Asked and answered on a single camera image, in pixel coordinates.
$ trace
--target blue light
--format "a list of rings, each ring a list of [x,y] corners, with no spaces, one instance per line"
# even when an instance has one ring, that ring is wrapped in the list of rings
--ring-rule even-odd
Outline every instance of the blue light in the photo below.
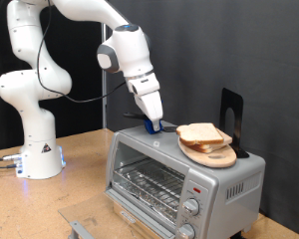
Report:
[[[62,166],[64,167],[66,165],[66,161],[64,160],[64,155],[62,151],[62,147],[60,146],[60,154],[61,154],[61,159],[62,159]]]

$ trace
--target toast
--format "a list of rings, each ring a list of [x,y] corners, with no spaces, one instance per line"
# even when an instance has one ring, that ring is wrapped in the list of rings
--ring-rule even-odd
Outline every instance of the toast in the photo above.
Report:
[[[217,129],[218,132],[220,133],[220,135],[223,137],[223,143],[213,143],[213,144],[196,144],[195,147],[196,148],[200,148],[200,149],[208,149],[211,147],[220,147],[220,146],[225,146],[228,144],[232,143],[232,138],[231,136],[229,136],[228,134],[224,133],[223,131]]]
[[[181,125],[176,129],[184,145],[223,143],[223,137],[211,122]]]

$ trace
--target blue object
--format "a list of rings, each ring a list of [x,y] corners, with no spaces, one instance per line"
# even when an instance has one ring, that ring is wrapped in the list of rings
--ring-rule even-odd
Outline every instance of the blue object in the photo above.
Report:
[[[159,130],[158,131],[153,130],[152,122],[149,119],[144,119],[144,126],[146,127],[149,134],[154,134],[154,133],[157,133],[159,131],[162,131],[162,125],[161,125],[160,121],[159,121]]]

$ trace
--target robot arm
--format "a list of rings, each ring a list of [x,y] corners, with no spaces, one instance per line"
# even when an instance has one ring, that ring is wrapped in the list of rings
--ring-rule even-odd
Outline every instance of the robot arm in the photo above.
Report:
[[[159,83],[150,63],[146,35],[139,26],[129,23],[105,0],[54,0],[66,17],[76,21],[103,22],[110,26],[113,36],[98,50],[100,66],[110,72],[122,71],[137,105],[159,131],[162,118]],[[45,90],[43,85],[68,94],[70,75],[50,57],[45,44],[37,57],[43,38],[40,12],[49,6],[47,0],[12,0],[8,5],[8,28],[14,54],[32,67],[0,77],[0,96],[20,114],[24,130],[24,145],[18,154],[18,177],[42,179],[57,175],[65,165],[62,151],[56,144],[54,116],[40,108],[39,101],[55,99],[60,94]]]

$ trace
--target wooden plate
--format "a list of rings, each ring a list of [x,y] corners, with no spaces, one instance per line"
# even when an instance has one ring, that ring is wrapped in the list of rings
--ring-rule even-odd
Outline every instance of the wooden plate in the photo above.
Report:
[[[228,167],[236,162],[236,153],[227,145],[211,153],[195,151],[184,144],[178,138],[178,145],[181,151],[190,159],[208,167]]]

